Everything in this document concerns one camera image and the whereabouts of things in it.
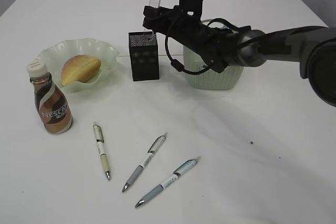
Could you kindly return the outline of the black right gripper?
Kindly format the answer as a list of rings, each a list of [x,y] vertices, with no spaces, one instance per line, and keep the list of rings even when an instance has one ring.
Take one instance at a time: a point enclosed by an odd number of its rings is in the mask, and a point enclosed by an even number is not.
[[[144,7],[143,26],[156,33],[172,38],[198,54],[207,65],[203,70],[194,72],[185,69],[184,65],[172,58],[169,51],[167,55],[171,65],[179,72],[203,73],[208,69],[221,73],[227,66],[238,66],[237,52],[233,48],[237,45],[239,34],[229,28],[212,28],[184,16],[178,6],[173,9],[159,7],[146,11]]]

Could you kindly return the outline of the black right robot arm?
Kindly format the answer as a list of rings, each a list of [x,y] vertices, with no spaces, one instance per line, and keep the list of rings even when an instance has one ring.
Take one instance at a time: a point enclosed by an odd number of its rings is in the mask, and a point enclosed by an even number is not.
[[[208,70],[223,72],[228,66],[259,67],[267,60],[298,62],[300,76],[308,79],[316,95],[335,106],[335,28],[304,26],[265,34],[250,26],[237,27],[223,18],[212,19],[224,28],[201,22],[202,9],[145,6],[143,26],[173,38],[198,54],[205,65],[187,70],[170,58],[171,65],[189,75]]]

